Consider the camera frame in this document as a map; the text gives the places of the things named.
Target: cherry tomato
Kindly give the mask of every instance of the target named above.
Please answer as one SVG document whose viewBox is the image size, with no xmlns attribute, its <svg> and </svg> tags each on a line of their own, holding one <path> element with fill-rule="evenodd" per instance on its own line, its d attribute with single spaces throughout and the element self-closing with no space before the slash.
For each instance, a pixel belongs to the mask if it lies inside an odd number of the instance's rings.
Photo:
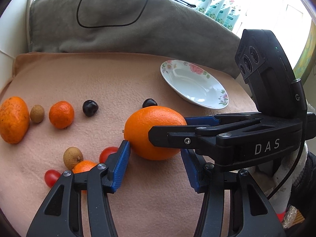
<svg viewBox="0 0 316 237">
<path fill-rule="evenodd" d="M 117 151 L 118 151 L 118 147 L 115 147 L 115 146 L 110 146 L 110 147 L 105 148 L 100 154 L 99 162 L 104 163 L 110 154 L 116 153 Z"/>
<path fill-rule="evenodd" d="M 61 176 L 61 173 L 54 169 L 47 170 L 44 176 L 45 183 L 49 188 L 57 182 L 58 178 Z"/>
</svg>

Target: camera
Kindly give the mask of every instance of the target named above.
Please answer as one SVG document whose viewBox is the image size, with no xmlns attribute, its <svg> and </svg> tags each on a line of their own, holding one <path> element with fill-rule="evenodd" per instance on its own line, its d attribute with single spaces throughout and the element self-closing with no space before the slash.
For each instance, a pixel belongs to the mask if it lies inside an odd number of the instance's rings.
<svg viewBox="0 0 316 237">
<path fill-rule="evenodd" d="M 294 118 L 300 110 L 295 75 L 279 41 L 270 30 L 244 29 L 235 61 L 259 112 Z"/>
</svg>

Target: cherry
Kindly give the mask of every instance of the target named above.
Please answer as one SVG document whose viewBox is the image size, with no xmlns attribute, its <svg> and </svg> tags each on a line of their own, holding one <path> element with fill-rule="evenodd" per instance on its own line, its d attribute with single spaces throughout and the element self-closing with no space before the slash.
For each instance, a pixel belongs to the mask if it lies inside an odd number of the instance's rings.
<svg viewBox="0 0 316 237">
<path fill-rule="evenodd" d="M 143 103 L 143 108 L 150 107 L 150 106 L 158 106 L 158 104 L 151 98 L 146 99 Z"/>
<path fill-rule="evenodd" d="M 87 117 L 92 117 L 97 112 L 98 108 L 99 108 L 99 106 L 93 100 L 87 100 L 82 105 L 83 113 Z"/>
</svg>

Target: white plate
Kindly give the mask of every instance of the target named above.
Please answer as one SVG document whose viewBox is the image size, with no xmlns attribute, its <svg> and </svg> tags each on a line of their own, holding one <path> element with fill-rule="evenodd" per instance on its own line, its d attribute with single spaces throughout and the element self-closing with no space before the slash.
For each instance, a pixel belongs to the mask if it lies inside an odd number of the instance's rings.
<svg viewBox="0 0 316 237">
<path fill-rule="evenodd" d="M 170 60 L 160 66 L 165 81 L 185 100 L 210 109 L 228 104 L 224 87 L 208 72 L 186 61 Z"/>
</svg>

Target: orange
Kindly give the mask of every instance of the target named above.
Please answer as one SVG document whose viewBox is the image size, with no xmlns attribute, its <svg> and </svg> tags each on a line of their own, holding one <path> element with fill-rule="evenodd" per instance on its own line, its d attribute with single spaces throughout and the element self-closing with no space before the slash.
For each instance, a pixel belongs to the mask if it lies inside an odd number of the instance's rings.
<svg viewBox="0 0 316 237">
<path fill-rule="evenodd" d="M 51 107 L 48 116 L 54 127 L 64 129 L 74 121 L 75 111 L 69 102 L 59 101 Z"/>
<path fill-rule="evenodd" d="M 154 147 L 148 139 L 148 131 L 153 126 L 186 125 L 184 117 L 178 112 L 162 107 L 150 106 L 133 113 L 126 121 L 124 139 L 132 150 L 148 160 L 166 160 L 176 155 L 180 149 Z"/>
<path fill-rule="evenodd" d="M 6 99 L 0 107 L 0 136 L 7 143 L 20 142 L 28 130 L 30 115 L 20 97 Z"/>
<path fill-rule="evenodd" d="M 74 172 L 74 174 L 86 172 L 86 171 L 89 171 L 90 169 L 92 169 L 96 165 L 97 165 L 97 163 L 94 163 L 92 161 L 81 161 L 77 165 L 75 165 L 72 172 Z"/>
</svg>

